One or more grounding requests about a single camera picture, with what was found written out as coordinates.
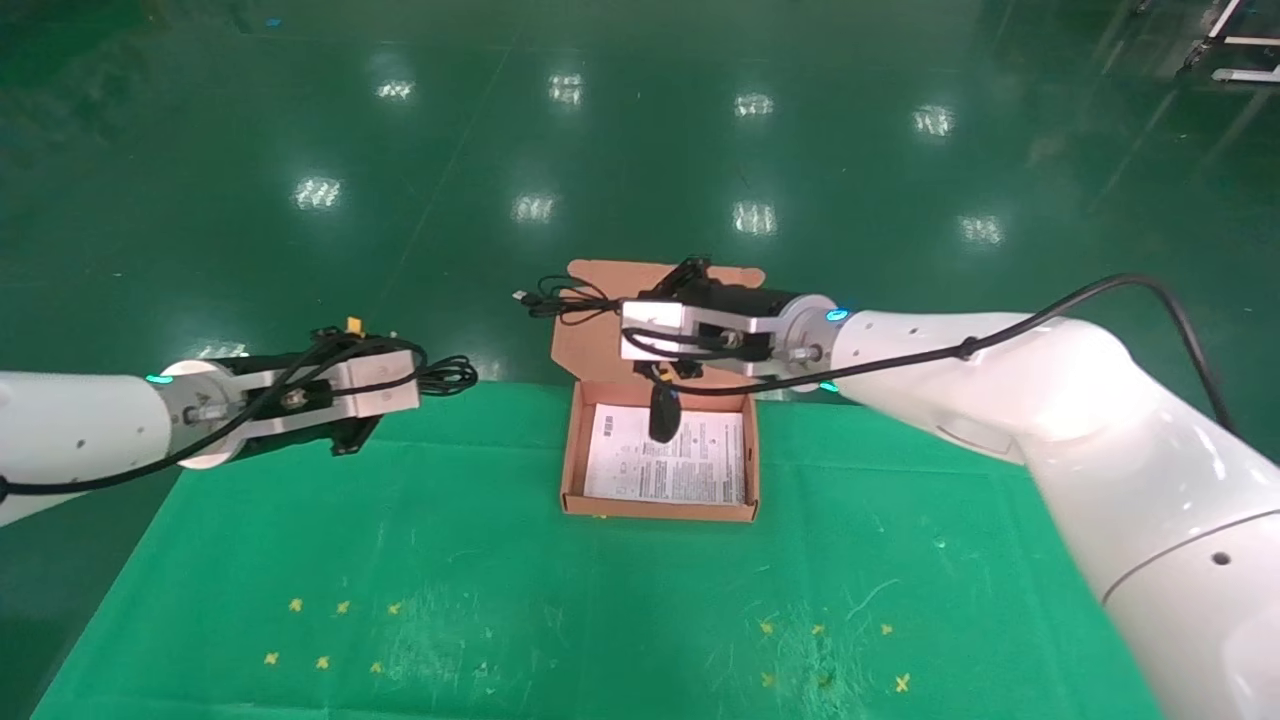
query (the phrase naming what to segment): instruction manual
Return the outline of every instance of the instruction manual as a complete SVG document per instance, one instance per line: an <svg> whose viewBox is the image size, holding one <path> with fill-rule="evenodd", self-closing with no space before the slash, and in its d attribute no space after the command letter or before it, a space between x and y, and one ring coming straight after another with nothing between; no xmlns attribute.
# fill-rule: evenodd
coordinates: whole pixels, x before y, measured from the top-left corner
<svg viewBox="0 0 1280 720"><path fill-rule="evenodd" d="M680 432L649 439L649 409L596 405L586 456L588 497L742 505L741 413L685 411Z"/></svg>

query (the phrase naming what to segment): glossy floor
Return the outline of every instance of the glossy floor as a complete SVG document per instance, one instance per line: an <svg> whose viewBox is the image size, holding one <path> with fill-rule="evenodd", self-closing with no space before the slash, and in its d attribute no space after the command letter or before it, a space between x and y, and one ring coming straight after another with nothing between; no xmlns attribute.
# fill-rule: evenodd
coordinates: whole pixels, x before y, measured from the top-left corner
<svg viewBox="0 0 1280 720"><path fill-rule="evenodd" d="M6 369L146 373L360 315L488 379L563 383L509 293L573 258L709 252L902 311L1034 309L1137 270L1176 288L1243 434L1280 454L1280 101L1207 79L1276 60L1172 77L1207 3L20 4ZM1257 5L1245 31L1280 35ZM1204 406L1156 302L1083 314ZM6 644L50 659L0 697L51 671L166 487L0 534L90 546L0 568Z"/></svg>

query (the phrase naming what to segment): brown cardboard box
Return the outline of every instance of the brown cardboard box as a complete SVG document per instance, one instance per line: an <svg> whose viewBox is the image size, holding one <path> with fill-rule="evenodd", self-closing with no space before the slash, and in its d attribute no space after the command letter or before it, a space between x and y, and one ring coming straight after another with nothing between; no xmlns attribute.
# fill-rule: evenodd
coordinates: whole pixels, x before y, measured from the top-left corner
<svg viewBox="0 0 1280 720"><path fill-rule="evenodd" d="M573 260L568 274L595 283L609 297L635 297L637 292L658 284L673 265L652 263L621 263L614 260ZM710 270L712 277L731 284L759 287L764 273L755 268L721 268ZM652 386L631 372L631 361L618 355L622 336L618 319L602 315L580 325L556 323L552 336L552 360L573 373L579 382L573 386L573 405L568 419L568 443L564 447L564 471L561 478L561 506L573 515L626 515L631 518L672 518L678 520L723 520L750 523L760 507L760 454L759 430L755 425L755 397L680 396L685 410L741 413L742 454L746 502L724 505L672 505L666 502L640 502L635 500L604 500L586 497L586 455L591 442L595 407L626 405L648 407ZM750 382L742 375L705 369L701 378L681 380L682 384L723 387Z"/></svg>

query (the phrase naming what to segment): white robotic arm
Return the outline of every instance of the white robotic arm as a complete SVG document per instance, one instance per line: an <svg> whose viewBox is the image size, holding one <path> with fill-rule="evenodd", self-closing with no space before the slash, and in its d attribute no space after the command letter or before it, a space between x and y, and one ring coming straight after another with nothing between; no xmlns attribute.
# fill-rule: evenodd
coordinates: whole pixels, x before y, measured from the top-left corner
<svg viewBox="0 0 1280 720"><path fill-rule="evenodd" d="M0 373L0 525L172 465L214 468L329 439L358 452L379 419L476 382L407 341L326 328L306 352L183 360L147 379Z"/></svg>
<svg viewBox="0 0 1280 720"><path fill-rule="evenodd" d="M681 388L645 364L794 380L870 366L829 379L850 400L1028 468L1169 717L1280 717L1280 470L1152 379L1111 333L1038 316L984 346L975 341L1029 315L849 313L694 275L667 299L622 302L622 355L639 372L723 395L735 388ZM966 343L973 352L883 368ZM708 351L721 356L698 360Z"/></svg>

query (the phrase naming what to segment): green cloth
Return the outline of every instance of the green cloth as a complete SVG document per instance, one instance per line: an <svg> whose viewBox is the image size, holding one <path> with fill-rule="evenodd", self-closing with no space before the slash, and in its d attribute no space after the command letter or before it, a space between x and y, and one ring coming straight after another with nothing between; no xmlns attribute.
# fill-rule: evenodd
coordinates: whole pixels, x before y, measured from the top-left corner
<svg viewBox="0 0 1280 720"><path fill-rule="evenodd" d="M568 400L184 474L36 717L1158 716L1020 468L762 402L755 524L568 516Z"/></svg>

